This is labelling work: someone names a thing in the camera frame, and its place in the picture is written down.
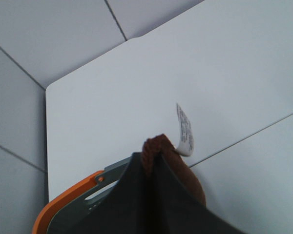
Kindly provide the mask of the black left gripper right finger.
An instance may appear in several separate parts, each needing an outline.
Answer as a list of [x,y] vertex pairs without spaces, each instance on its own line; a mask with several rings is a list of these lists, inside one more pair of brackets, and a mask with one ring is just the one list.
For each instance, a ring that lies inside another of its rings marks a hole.
[[241,234],[182,185],[161,155],[156,156],[147,180],[147,234]]

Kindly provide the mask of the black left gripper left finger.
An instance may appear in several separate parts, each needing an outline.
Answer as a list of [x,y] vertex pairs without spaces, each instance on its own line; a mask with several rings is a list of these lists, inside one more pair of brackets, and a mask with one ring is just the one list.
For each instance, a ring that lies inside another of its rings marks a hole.
[[135,234],[144,174],[141,153],[133,153],[130,157],[120,180],[93,211],[88,212],[83,202],[85,192],[55,214],[48,233]]

